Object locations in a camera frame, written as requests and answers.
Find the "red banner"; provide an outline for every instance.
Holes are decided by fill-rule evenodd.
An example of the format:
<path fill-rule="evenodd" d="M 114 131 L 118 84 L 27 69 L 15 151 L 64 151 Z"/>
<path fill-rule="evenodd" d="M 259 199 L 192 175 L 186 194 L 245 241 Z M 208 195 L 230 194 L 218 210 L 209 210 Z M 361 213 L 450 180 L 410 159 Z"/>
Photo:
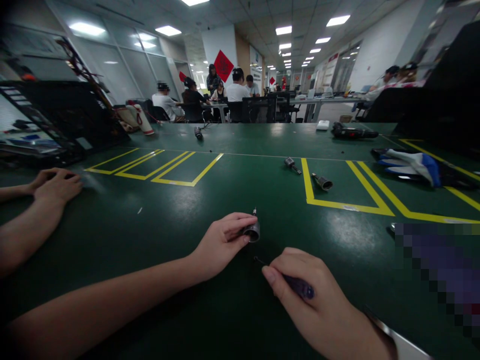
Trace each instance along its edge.
<path fill-rule="evenodd" d="M 216 56 L 216 59 L 213 65 L 215 65 L 216 73 L 218 74 L 220 79 L 225 83 L 229 78 L 230 73 L 234 69 L 234 65 L 229 60 L 229 58 L 225 56 L 222 50 L 218 52 L 218 55 Z"/>

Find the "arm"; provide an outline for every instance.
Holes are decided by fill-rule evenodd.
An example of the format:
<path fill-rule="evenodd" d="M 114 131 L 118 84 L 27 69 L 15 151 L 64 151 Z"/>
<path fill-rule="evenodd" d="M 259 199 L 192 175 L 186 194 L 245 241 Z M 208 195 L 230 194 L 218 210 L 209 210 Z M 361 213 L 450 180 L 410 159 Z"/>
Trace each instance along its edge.
<path fill-rule="evenodd" d="M 321 259 L 286 247 L 262 272 L 298 331 L 327 359 L 397 359 L 393 340 L 348 301 Z M 298 296 L 282 274 L 305 280 L 313 297 Z"/>
<path fill-rule="evenodd" d="M 67 202 L 82 189 L 80 176 L 58 169 L 34 193 L 35 201 L 20 216 L 0 227 L 0 279 L 26 262 L 54 232 Z"/>
<path fill-rule="evenodd" d="M 257 218 L 215 221 L 187 257 L 86 286 L 20 316 L 7 330 L 27 358 L 77 358 L 140 314 L 220 273 L 250 240 L 238 231 Z"/>

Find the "power tool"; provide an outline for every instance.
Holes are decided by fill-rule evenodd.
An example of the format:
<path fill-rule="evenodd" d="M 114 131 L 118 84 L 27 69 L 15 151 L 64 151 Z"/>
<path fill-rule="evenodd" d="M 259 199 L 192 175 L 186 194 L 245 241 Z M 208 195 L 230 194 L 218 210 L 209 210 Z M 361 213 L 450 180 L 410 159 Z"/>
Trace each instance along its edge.
<path fill-rule="evenodd" d="M 333 128 L 331 129 L 333 136 L 336 138 L 347 138 L 347 139 L 360 139 L 360 138 L 368 138 L 373 139 L 376 138 L 379 133 L 376 131 L 369 131 L 364 129 L 358 129 L 354 127 L 346 127 L 341 122 L 334 122 Z"/>

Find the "screwdriver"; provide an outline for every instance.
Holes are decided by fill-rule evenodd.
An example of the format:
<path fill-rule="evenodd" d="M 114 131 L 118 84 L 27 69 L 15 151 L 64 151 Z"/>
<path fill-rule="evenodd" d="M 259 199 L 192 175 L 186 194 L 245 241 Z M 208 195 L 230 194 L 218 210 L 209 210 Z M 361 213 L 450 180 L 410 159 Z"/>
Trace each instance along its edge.
<path fill-rule="evenodd" d="M 253 257 L 254 261 L 258 261 L 260 264 L 264 266 L 269 266 L 267 263 L 263 262 L 258 258 L 258 256 Z M 300 296 L 303 299 L 313 299 L 315 296 L 315 291 L 310 284 L 302 279 L 299 279 L 297 277 L 292 277 L 288 275 L 283 275 L 283 278 L 285 279 L 286 283 L 290 288 L 297 293 L 298 296 Z"/>

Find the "chair backrest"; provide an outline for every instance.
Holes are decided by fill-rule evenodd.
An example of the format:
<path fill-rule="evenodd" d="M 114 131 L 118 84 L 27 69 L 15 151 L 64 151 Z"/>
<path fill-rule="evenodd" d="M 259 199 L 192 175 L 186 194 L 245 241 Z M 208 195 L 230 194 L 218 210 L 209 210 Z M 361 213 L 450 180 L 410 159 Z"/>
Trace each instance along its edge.
<path fill-rule="evenodd" d="M 232 123 L 241 123 L 243 118 L 243 103 L 241 101 L 227 102 L 230 109 L 230 121 Z"/>
<path fill-rule="evenodd" d="M 185 112 L 185 118 L 189 123 L 203 123 L 202 106 L 199 103 L 181 104 L 180 107 Z"/>

